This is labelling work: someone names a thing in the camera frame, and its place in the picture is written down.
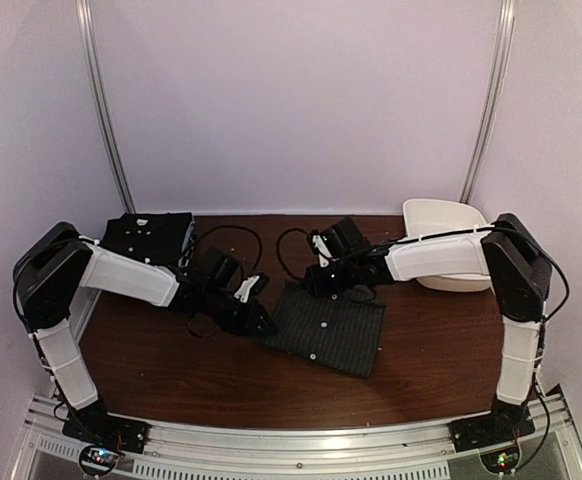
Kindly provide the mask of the black pinstriped long sleeve shirt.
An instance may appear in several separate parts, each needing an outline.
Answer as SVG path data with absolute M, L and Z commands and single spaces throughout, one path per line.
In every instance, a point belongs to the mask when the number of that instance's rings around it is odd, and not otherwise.
M 274 336 L 259 343 L 341 373 L 368 378 L 380 346 L 386 306 L 360 288 L 314 297 L 287 282 L 276 304 Z

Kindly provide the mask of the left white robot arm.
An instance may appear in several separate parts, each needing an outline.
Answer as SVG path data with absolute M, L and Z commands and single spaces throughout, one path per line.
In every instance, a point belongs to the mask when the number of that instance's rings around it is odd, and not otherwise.
M 107 249 L 60 222 L 19 259 L 12 278 L 15 313 L 63 400 L 77 412 L 77 429 L 94 444 L 108 442 L 115 424 L 100 410 L 103 401 L 69 324 L 78 290 L 96 289 L 201 314 L 235 336 L 268 337 L 278 331 L 257 298 L 268 277 L 244 274 L 237 259 L 216 248 L 186 265 L 154 265 Z

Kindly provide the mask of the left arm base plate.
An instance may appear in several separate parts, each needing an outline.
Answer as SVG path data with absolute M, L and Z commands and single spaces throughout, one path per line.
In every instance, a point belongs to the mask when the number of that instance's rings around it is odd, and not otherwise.
M 144 421 L 83 409 L 68 414 L 62 434 L 109 450 L 142 454 L 148 430 L 149 425 Z

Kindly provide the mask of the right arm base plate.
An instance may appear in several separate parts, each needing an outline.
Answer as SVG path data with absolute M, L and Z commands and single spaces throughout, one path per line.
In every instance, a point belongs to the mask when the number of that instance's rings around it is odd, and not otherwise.
M 513 420 L 508 414 L 487 413 L 454 420 L 449 431 L 456 452 L 486 449 L 499 444 L 511 444 L 522 436 L 533 434 L 530 418 Z

